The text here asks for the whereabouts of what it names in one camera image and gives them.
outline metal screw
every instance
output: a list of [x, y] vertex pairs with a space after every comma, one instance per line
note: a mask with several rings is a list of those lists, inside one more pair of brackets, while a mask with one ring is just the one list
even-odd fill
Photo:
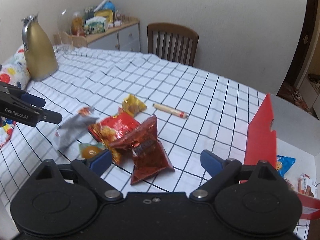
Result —
[[110, 189], [110, 190], [107, 190], [104, 195], [107, 197], [107, 198], [117, 198], [120, 196], [120, 192], [116, 189]]
[[208, 196], [208, 192], [204, 189], [196, 189], [192, 194], [197, 198], [204, 198]]
[[152, 201], [151, 201], [150, 199], [144, 199], [144, 200], [143, 200], [143, 203], [145, 203], [145, 204], [151, 204]]
[[161, 198], [159, 198], [159, 197], [154, 197], [154, 198], [152, 198], [152, 201], [153, 201], [153, 202], [160, 202], [160, 201], [161, 201]]

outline polka dot pillow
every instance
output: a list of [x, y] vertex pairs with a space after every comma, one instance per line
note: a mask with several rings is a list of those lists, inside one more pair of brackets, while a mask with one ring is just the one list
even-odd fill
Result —
[[[0, 65], [0, 81], [25, 89], [30, 80], [24, 58], [23, 45], [8, 60]], [[15, 121], [0, 117], [0, 148], [11, 138]]]

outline door handle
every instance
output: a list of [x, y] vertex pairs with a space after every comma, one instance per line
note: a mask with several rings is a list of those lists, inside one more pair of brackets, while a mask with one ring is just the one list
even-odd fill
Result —
[[304, 38], [302, 38], [304, 44], [308, 43], [308, 38], [309, 38], [309, 35], [306, 35]]

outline snack bag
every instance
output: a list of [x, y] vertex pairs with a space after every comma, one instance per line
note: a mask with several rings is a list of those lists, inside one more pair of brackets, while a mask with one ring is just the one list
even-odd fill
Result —
[[157, 117], [145, 120], [138, 128], [112, 143], [116, 149], [132, 151], [134, 170], [131, 185], [169, 168], [174, 168], [165, 152], [162, 143], [157, 138]]
[[284, 180], [285, 180], [285, 182], [287, 183], [288, 188], [291, 189], [291, 190], [294, 190], [294, 186], [292, 185], [292, 183], [291, 183], [288, 179], [286, 179], [286, 178], [284, 178]]
[[90, 159], [106, 149], [103, 143], [90, 144], [80, 143], [79, 150], [82, 158]]
[[90, 125], [89, 132], [96, 141], [104, 143], [111, 151], [112, 159], [116, 164], [120, 164], [121, 153], [112, 147], [110, 143], [122, 138], [127, 133], [138, 127], [140, 123], [134, 120], [129, 114], [123, 112], [103, 119], [101, 122]]
[[295, 158], [277, 155], [276, 170], [281, 177], [284, 177], [285, 173], [291, 168], [295, 161]]
[[298, 192], [317, 198], [317, 183], [313, 179], [310, 179], [310, 176], [303, 173], [299, 178]]
[[132, 117], [147, 109], [147, 106], [136, 96], [130, 94], [122, 102], [122, 109]]
[[53, 147], [58, 151], [64, 151], [74, 141], [81, 138], [87, 132], [88, 126], [99, 119], [93, 114], [93, 111], [92, 107], [83, 107], [77, 114], [63, 122], [55, 131], [52, 141]]

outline bottle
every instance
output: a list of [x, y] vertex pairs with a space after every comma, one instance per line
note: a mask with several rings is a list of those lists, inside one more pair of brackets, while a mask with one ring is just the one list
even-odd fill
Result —
[[40, 81], [58, 69], [58, 62], [48, 36], [38, 23], [38, 15], [22, 19], [22, 42], [30, 76]]
[[71, 33], [76, 36], [84, 36], [83, 20], [80, 12], [75, 12], [72, 17]]

